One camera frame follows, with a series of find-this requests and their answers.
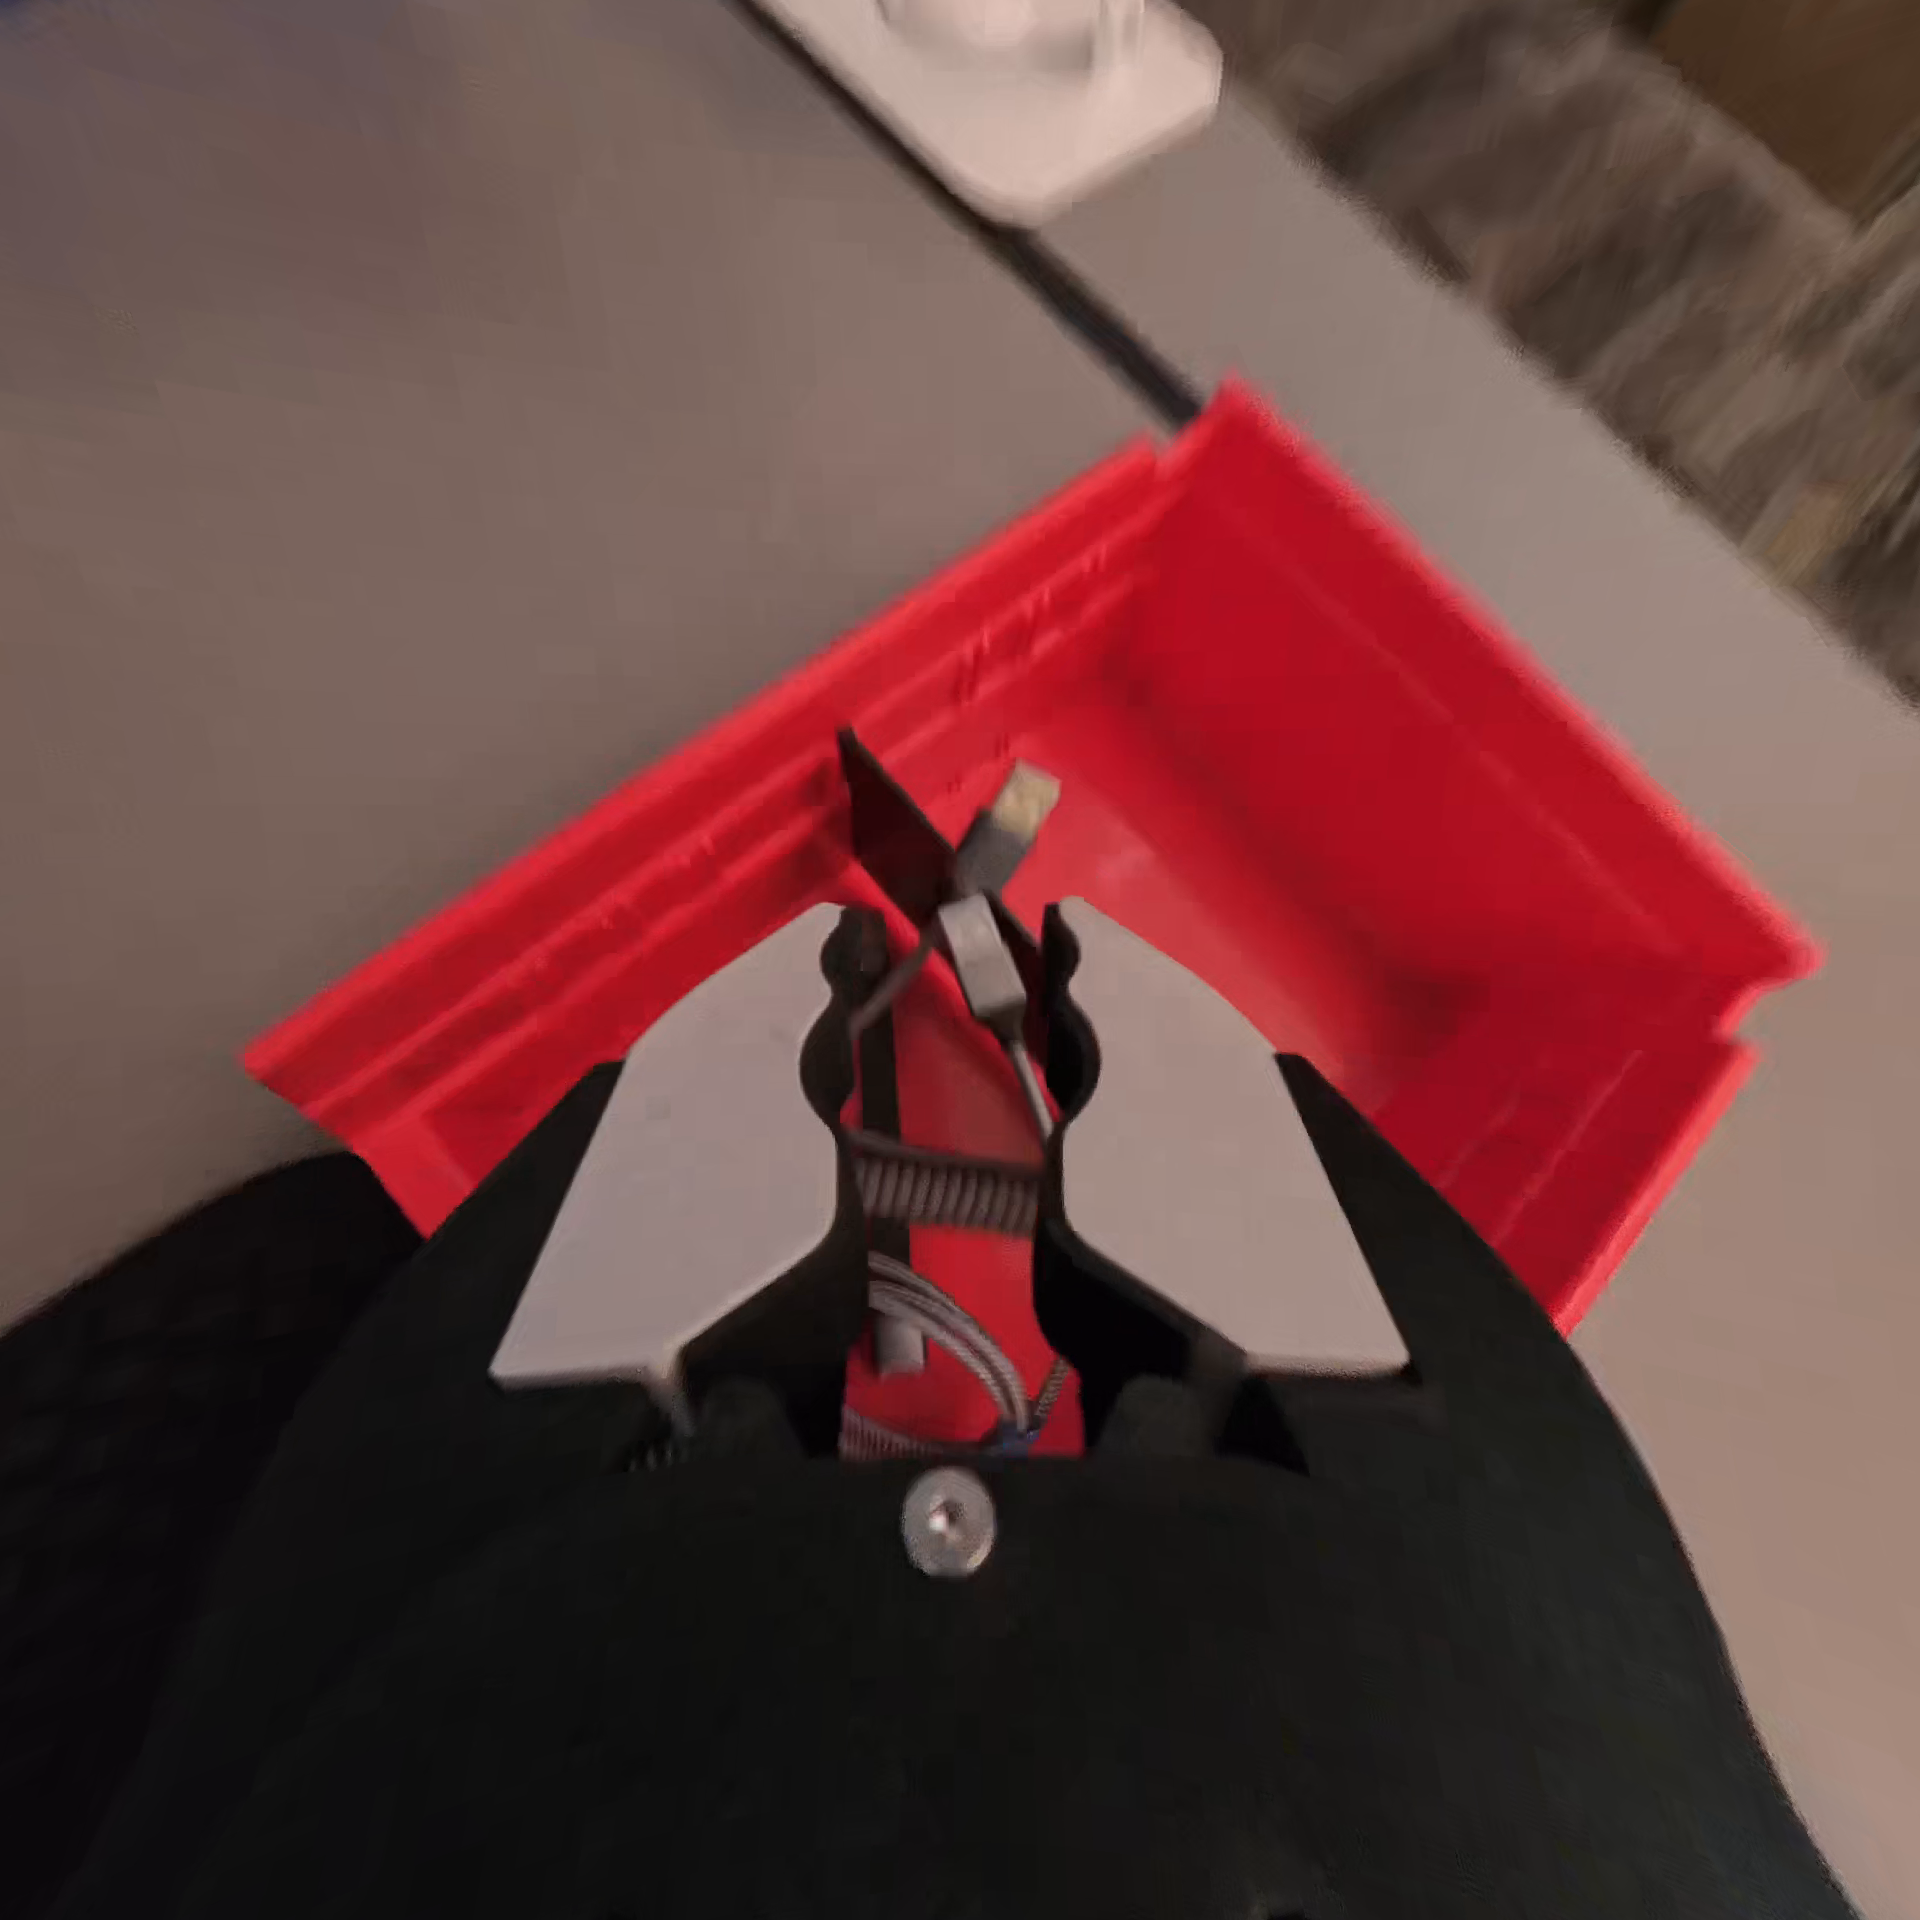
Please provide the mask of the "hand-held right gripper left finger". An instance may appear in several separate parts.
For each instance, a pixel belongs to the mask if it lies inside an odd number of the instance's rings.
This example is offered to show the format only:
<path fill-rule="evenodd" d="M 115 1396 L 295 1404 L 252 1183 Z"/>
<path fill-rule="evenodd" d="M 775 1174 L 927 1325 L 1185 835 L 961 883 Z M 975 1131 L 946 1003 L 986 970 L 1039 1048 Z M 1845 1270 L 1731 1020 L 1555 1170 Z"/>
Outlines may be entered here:
<path fill-rule="evenodd" d="M 765 1387 L 837 1450 L 869 1317 L 869 1218 L 844 1109 L 882 915 L 816 903 L 632 1045 L 491 1357 L 501 1387 L 637 1384 L 691 1430 Z"/>

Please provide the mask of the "red plastic bin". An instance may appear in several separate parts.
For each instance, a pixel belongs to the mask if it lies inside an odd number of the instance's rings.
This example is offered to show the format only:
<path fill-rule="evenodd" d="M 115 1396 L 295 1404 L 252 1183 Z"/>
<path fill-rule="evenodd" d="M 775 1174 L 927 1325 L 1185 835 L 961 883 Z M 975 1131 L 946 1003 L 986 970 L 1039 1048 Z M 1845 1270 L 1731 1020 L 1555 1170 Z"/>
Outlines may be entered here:
<path fill-rule="evenodd" d="M 852 728 L 957 844 L 1018 762 L 1064 795 L 1003 894 L 924 947 L 857 861 Z M 1808 939 L 1520 652 L 1242 390 L 1024 517 L 602 800 L 247 1048 L 423 1232 L 477 1312 L 464 1410 L 561 1427 L 637 1384 L 511 1390 L 491 1357 L 640 1034 L 811 906 L 882 915 L 844 1109 L 869 1317 L 841 1460 L 994 1477 L 1083 1439 L 1040 1330 L 1043 931 L 1082 896 L 1283 1055 L 1405 1336 L 1377 1387 L 1253 1382 L 1201 1455 L 1330 1478 L 1455 1428 L 1459 1455 L 1613 1454 L 1563 1340 L 1722 1112 L 1738 1022 Z"/>

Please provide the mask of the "white stand base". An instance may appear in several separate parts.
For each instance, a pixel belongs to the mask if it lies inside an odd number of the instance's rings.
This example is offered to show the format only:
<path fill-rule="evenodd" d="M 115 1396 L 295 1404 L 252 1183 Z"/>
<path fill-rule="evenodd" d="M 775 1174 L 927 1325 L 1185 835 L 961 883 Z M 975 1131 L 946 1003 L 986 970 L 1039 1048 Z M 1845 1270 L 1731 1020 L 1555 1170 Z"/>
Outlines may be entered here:
<path fill-rule="evenodd" d="M 977 215 L 1039 229 L 1201 133 L 1225 63 L 1170 3 L 762 3 Z"/>

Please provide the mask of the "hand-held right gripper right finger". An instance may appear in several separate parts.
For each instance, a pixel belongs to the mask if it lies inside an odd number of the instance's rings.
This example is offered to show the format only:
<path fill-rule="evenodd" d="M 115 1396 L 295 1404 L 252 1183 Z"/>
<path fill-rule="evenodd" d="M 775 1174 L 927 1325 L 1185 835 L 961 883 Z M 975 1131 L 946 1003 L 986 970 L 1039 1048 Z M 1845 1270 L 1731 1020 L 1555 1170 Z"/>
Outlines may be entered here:
<path fill-rule="evenodd" d="M 1048 1142 L 1033 1303 L 1100 1445 L 1143 1382 L 1251 1423 L 1253 1382 L 1377 1387 L 1411 1355 L 1280 1051 L 1201 973 L 1090 900 L 1043 931 Z"/>

